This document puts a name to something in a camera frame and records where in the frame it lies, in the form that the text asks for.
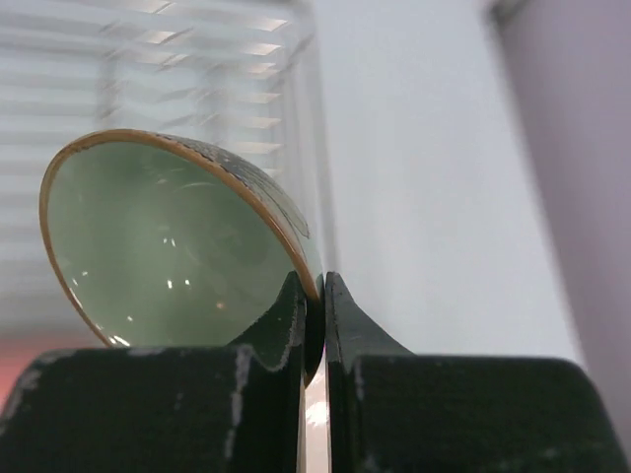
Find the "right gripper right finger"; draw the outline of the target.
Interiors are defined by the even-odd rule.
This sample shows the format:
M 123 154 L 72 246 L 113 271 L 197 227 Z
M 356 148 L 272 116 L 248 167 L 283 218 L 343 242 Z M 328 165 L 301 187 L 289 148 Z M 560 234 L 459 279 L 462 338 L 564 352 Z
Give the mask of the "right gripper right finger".
M 325 283 L 334 472 L 626 472 L 598 392 L 576 364 L 416 355 Z

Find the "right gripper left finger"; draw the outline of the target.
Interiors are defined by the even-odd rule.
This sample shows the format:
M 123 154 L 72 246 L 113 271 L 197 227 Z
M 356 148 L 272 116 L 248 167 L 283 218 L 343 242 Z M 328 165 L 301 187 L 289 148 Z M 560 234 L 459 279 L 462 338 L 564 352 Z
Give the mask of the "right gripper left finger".
M 301 472 L 304 339 L 298 276 L 233 344 L 55 350 L 1 414 L 5 472 Z

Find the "green bowl brown rim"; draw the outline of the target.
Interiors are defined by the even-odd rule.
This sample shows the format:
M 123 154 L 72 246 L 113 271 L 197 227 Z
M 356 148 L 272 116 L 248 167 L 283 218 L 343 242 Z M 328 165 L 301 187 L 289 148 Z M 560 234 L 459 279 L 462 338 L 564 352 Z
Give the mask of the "green bowl brown rim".
M 38 219 L 63 292 L 113 348 L 245 343 L 296 277 L 314 377 L 323 346 L 316 236 L 256 165 L 190 138 L 101 130 L 50 161 Z

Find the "pink plastic cup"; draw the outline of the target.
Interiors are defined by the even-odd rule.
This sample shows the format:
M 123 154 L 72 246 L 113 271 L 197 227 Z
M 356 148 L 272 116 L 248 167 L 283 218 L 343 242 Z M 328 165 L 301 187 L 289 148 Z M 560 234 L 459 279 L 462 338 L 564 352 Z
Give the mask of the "pink plastic cup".
M 4 405 L 22 370 L 44 351 L 63 347 L 65 340 L 52 335 L 29 335 L 1 339 L 0 398 Z

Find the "metal wire dish rack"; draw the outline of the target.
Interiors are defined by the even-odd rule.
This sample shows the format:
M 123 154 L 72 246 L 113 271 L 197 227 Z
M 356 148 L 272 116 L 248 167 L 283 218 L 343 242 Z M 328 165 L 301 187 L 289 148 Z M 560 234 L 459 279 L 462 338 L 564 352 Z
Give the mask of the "metal wire dish rack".
M 66 142 L 142 128 L 222 146 L 270 173 L 320 227 L 325 155 L 309 1 L 5 1 L 1 308 L 66 313 L 37 224 Z

